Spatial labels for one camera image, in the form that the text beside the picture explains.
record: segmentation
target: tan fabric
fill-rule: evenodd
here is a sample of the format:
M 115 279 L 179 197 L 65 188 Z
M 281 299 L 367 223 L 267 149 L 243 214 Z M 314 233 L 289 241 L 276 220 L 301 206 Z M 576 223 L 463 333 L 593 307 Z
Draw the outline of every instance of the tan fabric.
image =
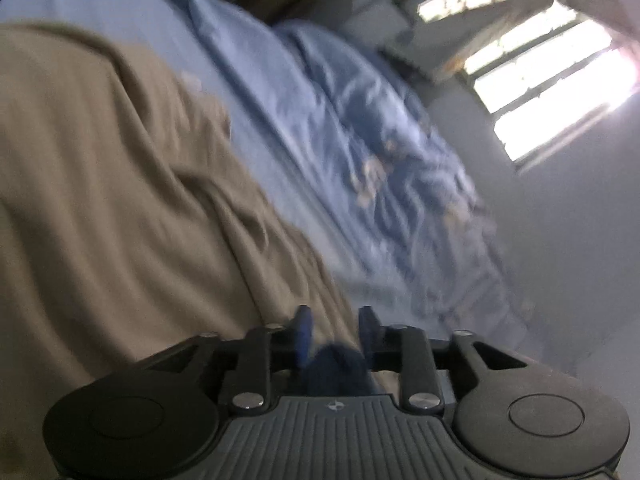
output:
M 350 308 L 235 158 L 219 102 L 141 48 L 61 25 L 0 27 L 0 478 L 51 480 L 55 400 L 213 330 Z

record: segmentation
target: bed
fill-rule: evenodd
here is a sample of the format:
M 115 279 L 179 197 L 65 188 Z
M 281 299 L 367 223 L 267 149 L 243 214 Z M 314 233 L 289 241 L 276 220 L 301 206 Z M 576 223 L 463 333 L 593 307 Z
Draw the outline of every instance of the bed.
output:
M 375 53 L 302 21 L 269 28 L 221 0 L 0 0 L 0 21 L 24 19 L 145 44 L 217 95 L 234 151 L 353 308 L 548 358 L 462 163 Z

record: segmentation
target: metal screw head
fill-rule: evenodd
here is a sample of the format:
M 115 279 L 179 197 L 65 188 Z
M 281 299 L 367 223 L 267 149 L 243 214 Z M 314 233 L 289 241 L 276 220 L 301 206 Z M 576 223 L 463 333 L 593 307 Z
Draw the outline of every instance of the metal screw head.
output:
M 409 404 L 418 410 L 430 410 L 440 404 L 440 398 L 434 394 L 413 394 L 409 397 Z
M 260 408 L 264 404 L 264 397 L 253 392 L 244 392 L 237 394 L 231 402 L 241 410 L 252 410 L 253 408 Z

